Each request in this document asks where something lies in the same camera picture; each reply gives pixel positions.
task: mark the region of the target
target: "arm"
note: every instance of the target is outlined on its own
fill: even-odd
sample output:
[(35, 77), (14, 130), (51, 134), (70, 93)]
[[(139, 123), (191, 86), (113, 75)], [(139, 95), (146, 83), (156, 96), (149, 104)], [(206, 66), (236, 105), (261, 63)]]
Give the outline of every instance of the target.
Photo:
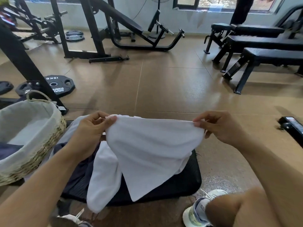
[(115, 116), (105, 116), (108, 114), (96, 112), (84, 118), (67, 145), (0, 205), (1, 226), (47, 226), (74, 169), (92, 155), (104, 130), (116, 121)]
[(194, 119), (222, 142), (237, 148), (250, 164), (283, 226), (301, 226), (303, 168), (298, 171), (249, 136), (228, 112), (209, 111)]

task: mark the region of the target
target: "fan base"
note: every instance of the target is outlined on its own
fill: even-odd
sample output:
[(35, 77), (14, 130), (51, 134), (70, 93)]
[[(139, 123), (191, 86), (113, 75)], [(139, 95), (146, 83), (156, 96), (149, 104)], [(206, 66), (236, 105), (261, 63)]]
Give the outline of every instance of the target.
[(159, 33), (150, 33), (150, 34), (149, 34), (149, 37), (150, 37), (150, 38), (154, 38), (154, 39), (157, 39), (158, 36), (159, 36)]

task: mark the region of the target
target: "brown tiled floor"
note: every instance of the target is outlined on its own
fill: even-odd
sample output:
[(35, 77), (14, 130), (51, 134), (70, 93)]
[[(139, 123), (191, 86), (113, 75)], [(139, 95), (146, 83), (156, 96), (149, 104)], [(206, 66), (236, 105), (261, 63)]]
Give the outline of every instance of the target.
[[(70, 49), (94, 50), (89, 33), (82, 42), (69, 44)], [(161, 44), (173, 40), (167, 36)], [(277, 119), (293, 115), (303, 119), (303, 79), (294, 75), (293, 68), (261, 65), (245, 85), (242, 95), (233, 93), (229, 85), (237, 84), (243, 70), (228, 84), (222, 80), (219, 67), (211, 60), (218, 53), (213, 44), (205, 55), (204, 38), (182, 38), (167, 53), (126, 51), (104, 40), (107, 53), (129, 55), (124, 62), (93, 63), (87, 60), (64, 59), (61, 46), (42, 45), (28, 54), (43, 75), (66, 75), (76, 84), (76, 90), (62, 98), (70, 109), (67, 120), (104, 110), (110, 114), (126, 114), (145, 118), (191, 120), (205, 110), (228, 110), (245, 129), (259, 137), (273, 152), (293, 166), (303, 160), (301, 147), (284, 131), (277, 129)], [(138, 44), (146, 44), (137, 37)], [(231, 67), (238, 59), (234, 56)], [(0, 65), (1, 80), (15, 86), (24, 81), (10, 63)], [(3, 97), (17, 97), (11, 91)], [(201, 189), (244, 191), (259, 181), (241, 154), (215, 137), (204, 140), (197, 148), (202, 175)], [(95, 226), (183, 226), (181, 215), (201, 191), (190, 197), (105, 208), (95, 219)], [(76, 214), (84, 205), (74, 202)], [(84, 218), (90, 219), (86, 210)]]

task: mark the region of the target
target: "plastic container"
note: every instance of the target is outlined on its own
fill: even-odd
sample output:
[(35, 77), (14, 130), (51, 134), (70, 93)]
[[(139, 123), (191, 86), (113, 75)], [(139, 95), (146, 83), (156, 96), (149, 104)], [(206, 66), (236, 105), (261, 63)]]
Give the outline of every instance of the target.
[(209, 12), (221, 12), (223, 8), (223, 4), (210, 4), (209, 5)]

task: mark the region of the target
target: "wicker basket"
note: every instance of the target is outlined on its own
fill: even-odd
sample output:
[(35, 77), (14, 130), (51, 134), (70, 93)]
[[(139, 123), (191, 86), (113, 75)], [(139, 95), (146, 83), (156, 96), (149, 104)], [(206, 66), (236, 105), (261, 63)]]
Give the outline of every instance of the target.
[(0, 142), (23, 145), (0, 160), (0, 186), (22, 179), (36, 168), (58, 142), (66, 121), (51, 100), (32, 99), (0, 110)]

